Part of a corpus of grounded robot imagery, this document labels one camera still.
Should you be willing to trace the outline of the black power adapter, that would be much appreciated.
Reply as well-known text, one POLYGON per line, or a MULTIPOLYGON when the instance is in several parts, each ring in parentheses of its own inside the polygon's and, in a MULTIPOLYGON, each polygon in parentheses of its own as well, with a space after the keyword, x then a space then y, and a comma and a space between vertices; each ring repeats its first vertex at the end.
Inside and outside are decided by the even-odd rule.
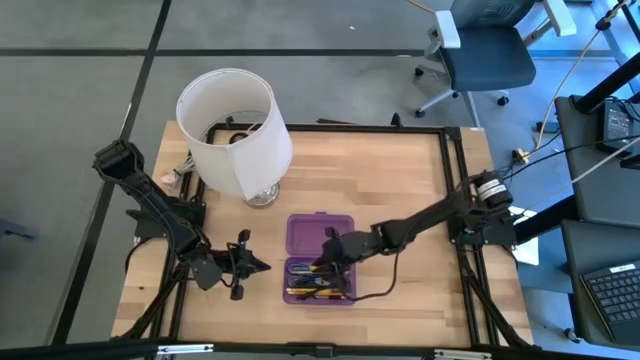
POLYGON ((609 154, 628 145, 634 134, 635 119, 621 102, 604 102, 596 126, 596 148, 609 154))

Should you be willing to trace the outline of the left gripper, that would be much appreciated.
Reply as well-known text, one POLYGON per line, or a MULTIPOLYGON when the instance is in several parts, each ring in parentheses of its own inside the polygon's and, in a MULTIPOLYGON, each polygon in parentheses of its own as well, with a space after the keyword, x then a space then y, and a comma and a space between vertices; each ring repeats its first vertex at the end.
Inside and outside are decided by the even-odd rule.
MULTIPOLYGON (((242 275, 245 273, 246 266, 243 264, 243 258, 246 252, 246 243, 250 238, 251 232, 243 229, 239 232, 235 243, 227 242, 227 254, 231 265, 232 275, 228 288, 230 289, 230 299, 239 301, 244 296, 244 287, 242 285, 242 275)), ((269 271, 269 264, 258 259, 253 253, 248 255, 248 264, 251 266, 247 270, 247 276, 251 277, 255 274, 269 271)))

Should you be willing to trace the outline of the black keyboard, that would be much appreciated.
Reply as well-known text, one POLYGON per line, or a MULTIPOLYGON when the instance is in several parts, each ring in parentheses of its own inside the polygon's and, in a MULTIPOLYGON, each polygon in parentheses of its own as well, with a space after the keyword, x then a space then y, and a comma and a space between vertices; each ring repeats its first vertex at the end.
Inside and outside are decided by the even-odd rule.
POLYGON ((580 276, 611 339, 640 346, 640 260, 580 276))

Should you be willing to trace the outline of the black diagonal beam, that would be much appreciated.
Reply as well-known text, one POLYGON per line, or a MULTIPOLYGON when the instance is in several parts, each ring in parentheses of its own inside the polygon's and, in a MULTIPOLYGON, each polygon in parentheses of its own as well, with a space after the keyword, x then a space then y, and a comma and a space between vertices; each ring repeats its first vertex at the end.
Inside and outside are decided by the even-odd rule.
POLYGON ((597 109, 607 97, 640 74, 640 63, 631 61, 620 66, 616 71, 596 85, 586 95, 574 101, 574 107, 582 113, 590 113, 597 109))
POLYGON ((516 244, 528 242, 541 234, 558 227, 562 220, 579 220, 579 212, 574 195, 514 225, 516 244))

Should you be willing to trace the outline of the purple plastic supply box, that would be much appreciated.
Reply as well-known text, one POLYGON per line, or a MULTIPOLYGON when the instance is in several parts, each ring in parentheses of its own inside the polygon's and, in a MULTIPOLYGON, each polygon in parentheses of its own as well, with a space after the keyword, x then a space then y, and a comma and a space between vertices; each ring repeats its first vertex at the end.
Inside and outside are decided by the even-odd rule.
MULTIPOLYGON (((295 281, 302 277, 321 277, 331 282, 331 273, 293 275, 286 270, 288 265, 294 263, 313 265, 321 254, 322 244, 327 240, 326 227, 333 227, 340 234, 345 234, 354 230, 354 221, 349 215, 331 215, 324 212, 294 214, 287 220, 285 247, 289 257, 284 265, 283 300, 290 305, 349 306, 353 304, 353 301, 345 299, 332 284, 321 287, 337 289, 341 293, 340 296, 295 296, 285 293, 285 289, 289 287, 317 288, 296 286, 295 281)), ((356 286, 355 267, 351 279, 356 286)))

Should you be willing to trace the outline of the blue and white office chair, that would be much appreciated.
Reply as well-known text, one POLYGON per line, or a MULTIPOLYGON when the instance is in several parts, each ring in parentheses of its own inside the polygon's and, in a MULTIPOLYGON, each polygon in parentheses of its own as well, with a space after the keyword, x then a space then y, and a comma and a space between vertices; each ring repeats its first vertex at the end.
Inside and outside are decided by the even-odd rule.
POLYGON ((508 91, 533 82, 536 68, 529 47, 549 30, 574 35, 576 24, 564 0, 454 0, 448 10, 431 12, 435 25, 424 51, 427 63, 414 69, 448 77, 449 87, 418 107, 420 118, 447 97, 461 97, 475 126, 479 116, 475 92, 494 92, 497 104, 509 102, 508 91))

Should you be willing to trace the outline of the white shade table lamp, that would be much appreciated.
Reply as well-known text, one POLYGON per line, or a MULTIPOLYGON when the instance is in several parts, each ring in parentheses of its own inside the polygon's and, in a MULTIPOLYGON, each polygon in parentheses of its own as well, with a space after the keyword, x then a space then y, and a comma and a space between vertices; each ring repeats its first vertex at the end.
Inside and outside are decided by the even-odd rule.
POLYGON ((268 82, 239 68, 222 68, 194 79, 176 104, 176 121, 195 168, 211 189, 245 201, 270 190, 286 174, 293 144, 268 82), (208 144, 218 119, 238 112, 264 116, 259 127, 231 144, 208 144))

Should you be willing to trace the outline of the black aluminium table frame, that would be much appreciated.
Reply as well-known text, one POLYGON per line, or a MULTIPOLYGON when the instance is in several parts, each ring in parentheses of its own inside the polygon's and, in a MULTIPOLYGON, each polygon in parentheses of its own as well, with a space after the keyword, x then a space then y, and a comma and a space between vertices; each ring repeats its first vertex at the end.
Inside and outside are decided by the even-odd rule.
POLYGON ((470 343, 459 267, 448 229, 421 234, 398 257, 378 256, 356 268, 360 296, 351 306, 290 305, 282 297, 286 223, 294 214, 349 215, 360 230, 404 218, 440 200, 446 190, 441 155, 464 158, 470 173, 490 169, 486 135, 478 128, 372 133, 345 126, 292 126, 292 165, 276 203, 253 209, 207 191, 205 231, 221 247, 249 229, 249 247, 271 269, 245 283, 233 301, 224 286, 186 286, 183 306, 168 305, 160 336, 234 343, 331 343, 466 347, 470 343))

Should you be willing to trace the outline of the white paper sheet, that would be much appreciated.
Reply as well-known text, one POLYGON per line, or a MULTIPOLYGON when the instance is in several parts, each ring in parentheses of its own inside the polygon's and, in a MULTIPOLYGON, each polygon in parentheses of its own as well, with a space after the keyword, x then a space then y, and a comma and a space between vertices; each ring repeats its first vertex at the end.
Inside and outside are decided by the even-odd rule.
MULTIPOLYGON (((518 219, 515 224, 528 220, 536 215, 535 211, 525 210, 520 207, 510 206, 509 211, 512 215, 516 215, 518 219)), ((515 260, 520 263, 538 266, 539 265, 539 238, 534 237, 530 240, 520 244, 511 245, 509 247, 511 254, 515 260)))

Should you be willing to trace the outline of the dark grey side table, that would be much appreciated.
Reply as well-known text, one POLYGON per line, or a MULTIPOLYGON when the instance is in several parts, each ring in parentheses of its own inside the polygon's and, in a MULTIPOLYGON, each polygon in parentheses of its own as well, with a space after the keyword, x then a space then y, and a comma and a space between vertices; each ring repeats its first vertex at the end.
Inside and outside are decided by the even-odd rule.
MULTIPOLYGON (((555 105, 565 147, 582 145, 567 153, 575 178, 608 156, 594 145, 598 115, 576 110, 570 97, 557 98, 555 105)), ((640 170, 624 169, 613 158, 575 183, 574 192, 585 210, 640 212, 640 170)))
POLYGON ((569 299, 575 334, 593 345, 640 352, 640 346, 611 339, 580 279, 582 274, 640 260, 640 230, 566 220, 561 231, 573 287, 569 299))

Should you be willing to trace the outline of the grey floor object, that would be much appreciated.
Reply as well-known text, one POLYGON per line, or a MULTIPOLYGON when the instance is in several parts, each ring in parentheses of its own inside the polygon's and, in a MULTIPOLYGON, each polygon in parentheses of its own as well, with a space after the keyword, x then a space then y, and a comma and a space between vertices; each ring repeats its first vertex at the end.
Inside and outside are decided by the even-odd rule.
POLYGON ((29 227, 0 218, 0 239, 4 236, 10 235, 19 236, 25 239, 35 239, 37 237, 37 232, 29 227))

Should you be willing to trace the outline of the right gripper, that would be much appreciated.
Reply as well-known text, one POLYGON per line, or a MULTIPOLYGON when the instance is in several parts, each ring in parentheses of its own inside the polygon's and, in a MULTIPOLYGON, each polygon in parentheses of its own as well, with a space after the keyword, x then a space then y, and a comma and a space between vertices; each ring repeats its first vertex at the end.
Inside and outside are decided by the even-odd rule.
POLYGON ((333 227, 325 228, 327 240, 321 254, 312 265, 313 273, 331 273, 331 284, 349 301, 359 301, 351 279, 355 264, 372 255, 371 234, 354 231, 340 234, 333 227))

